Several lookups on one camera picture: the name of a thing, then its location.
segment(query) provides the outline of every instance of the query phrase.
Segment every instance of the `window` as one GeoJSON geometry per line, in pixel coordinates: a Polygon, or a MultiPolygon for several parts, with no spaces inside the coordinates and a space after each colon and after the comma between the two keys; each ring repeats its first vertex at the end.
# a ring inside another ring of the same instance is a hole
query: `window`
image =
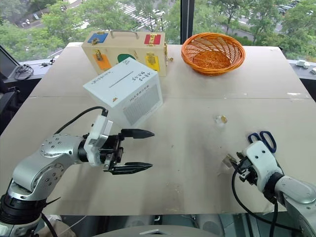
{"type": "Polygon", "coordinates": [[[180,0],[1,0],[0,44],[17,60],[49,58],[93,30],[166,32],[180,43],[180,0]]]}
{"type": "Polygon", "coordinates": [[[193,34],[201,32],[279,46],[287,59],[316,62],[316,0],[196,0],[193,34]]]}

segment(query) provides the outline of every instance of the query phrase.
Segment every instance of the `table surface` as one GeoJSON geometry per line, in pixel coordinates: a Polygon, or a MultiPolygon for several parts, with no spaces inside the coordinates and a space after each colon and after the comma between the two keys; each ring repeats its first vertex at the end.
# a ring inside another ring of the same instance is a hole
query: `table surface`
{"type": "MultiPolygon", "coordinates": [[[[73,165],[49,200],[62,198],[44,212],[244,212],[232,195],[233,171],[222,160],[226,154],[246,148],[247,134],[260,130],[274,135],[275,156],[287,175],[307,182],[316,180],[315,102],[277,48],[245,49],[246,60],[240,68],[207,78],[193,72],[176,56],[180,46],[170,45],[170,56],[175,60],[170,63],[168,76],[160,79],[164,104],[140,126],[156,135],[143,140],[126,139],[122,144],[122,162],[149,162],[153,167],[132,175],[113,176],[104,173],[102,167],[73,165]],[[227,117],[224,127],[215,123],[216,115],[227,117]]],[[[20,160],[37,150],[65,122],[95,106],[82,88],[94,76],[96,73],[79,46],[72,44],[64,50],[0,138],[0,193],[5,192],[20,160]]],[[[85,115],[65,132],[86,134],[97,114],[93,111],[85,115]]],[[[119,129],[115,125],[112,133],[119,129]]],[[[270,210],[255,186],[237,181],[236,189],[250,210],[270,210]]]]}

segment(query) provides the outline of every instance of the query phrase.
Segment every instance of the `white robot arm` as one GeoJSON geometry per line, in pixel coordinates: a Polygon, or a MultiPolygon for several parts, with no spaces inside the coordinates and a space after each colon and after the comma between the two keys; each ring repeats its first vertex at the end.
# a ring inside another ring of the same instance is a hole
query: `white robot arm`
{"type": "Polygon", "coordinates": [[[316,237],[316,186],[284,175],[261,141],[252,143],[237,156],[239,162],[230,156],[235,168],[233,179],[239,175],[241,181],[255,184],[269,201],[277,200],[286,207],[304,236],[316,237]]]}
{"type": "Polygon", "coordinates": [[[47,206],[46,199],[66,169],[73,164],[103,164],[103,171],[114,175],[132,174],[150,168],[151,164],[141,162],[119,165],[123,153],[120,144],[125,137],[141,139],[154,134],[140,129],[122,129],[118,135],[110,135],[112,124],[104,108],[93,107],[68,122],[43,141],[35,153],[23,159],[14,169],[7,192],[0,199],[0,236],[36,236],[34,230],[42,210],[47,206]],[[88,135],[60,133],[92,109],[102,109],[103,112],[88,135]]]}

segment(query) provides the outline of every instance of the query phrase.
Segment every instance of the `green circle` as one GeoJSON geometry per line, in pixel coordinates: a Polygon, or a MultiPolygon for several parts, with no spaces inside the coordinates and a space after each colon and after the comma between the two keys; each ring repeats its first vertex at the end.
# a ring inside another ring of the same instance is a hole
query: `green circle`
{"type": "Polygon", "coordinates": [[[128,57],[130,57],[130,58],[132,58],[132,59],[135,59],[132,55],[127,54],[127,53],[123,53],[123,54],[120,54],[120,55],[118,56],[118,62],[120,63],[121,61],[125,60],[125,59],[128,58],[128,57]]]}

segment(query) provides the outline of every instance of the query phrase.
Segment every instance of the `woven basket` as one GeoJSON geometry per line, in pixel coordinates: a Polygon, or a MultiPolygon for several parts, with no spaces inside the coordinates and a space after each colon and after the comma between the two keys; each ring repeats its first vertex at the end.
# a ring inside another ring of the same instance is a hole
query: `woven basket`
{"type": "Polygon", "coordinates": [[[208,76],[232,71],[245,60],[245,50],[234,38],[201,33],[188,38],[181,48],[183,60],[193,70],[208,76]]]}

